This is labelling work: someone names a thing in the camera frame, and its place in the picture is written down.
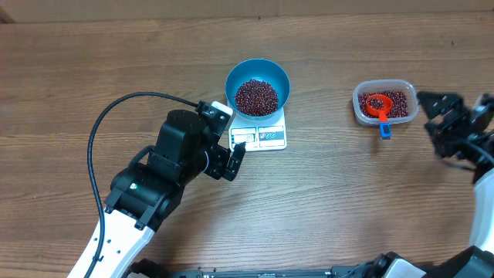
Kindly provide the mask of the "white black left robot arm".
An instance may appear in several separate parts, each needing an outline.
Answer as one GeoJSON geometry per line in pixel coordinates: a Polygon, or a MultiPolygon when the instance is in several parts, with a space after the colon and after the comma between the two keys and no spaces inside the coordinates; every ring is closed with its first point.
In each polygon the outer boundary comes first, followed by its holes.
{"type": "Polygon", "coordinates": [[[112,180],[99,221],[71,277],[121,277],[178,207],[184,187],[199,174],[233,181],[245,146],[218,141],[233,115],[220,103],[173,110],[156,144],[142,149],[112,180]]]}

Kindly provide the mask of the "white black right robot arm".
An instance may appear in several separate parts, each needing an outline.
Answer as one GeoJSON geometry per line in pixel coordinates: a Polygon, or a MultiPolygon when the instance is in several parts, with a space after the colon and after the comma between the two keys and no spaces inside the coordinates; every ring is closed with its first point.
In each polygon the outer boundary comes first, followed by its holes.
{"type": "Polygon", "coordinates": [[[475,165],[472,180],[475,215],[469,247],[430,269],[420,268],[396,253],[380,254],[348,271],[345,277],[465,277],[493,276],[493,97],[480,96],[467,107],[457,93],[420,91],[418,102],[428,122],[425,129],[440,158],[456,156],[475,165]]]}

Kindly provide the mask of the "orange measuring scoop blue handle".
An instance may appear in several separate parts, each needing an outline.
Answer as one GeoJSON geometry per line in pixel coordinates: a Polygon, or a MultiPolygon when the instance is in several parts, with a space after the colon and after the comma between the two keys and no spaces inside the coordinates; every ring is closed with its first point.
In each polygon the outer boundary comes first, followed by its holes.
{"type": "Polygon", "coordinates": [[[379,120],[379,129],[383,140],[390,140],[392,136],[391,125],[387,118],[392,106],[393,101],[381,94],[372,95],[366,101],[368,113],[377,116],[379,120]]]}

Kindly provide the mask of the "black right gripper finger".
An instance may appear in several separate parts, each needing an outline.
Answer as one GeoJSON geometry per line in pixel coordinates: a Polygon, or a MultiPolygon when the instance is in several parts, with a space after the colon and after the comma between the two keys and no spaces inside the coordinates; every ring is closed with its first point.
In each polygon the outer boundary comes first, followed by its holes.
{"type": "Polygon", "coordinates": [[[425,124],[425,130],[428,132],[436,154],[447,154],[447,124],[433,123],[431,121],[425,124]]]}
{"type": "Polygon", "coordinates": [[[452,109],[463,107],[463,98],[457,93],[433,93],[419,91],[416,94],[418,102],[429,120],[438,115],[445,115],[452,109]]]}

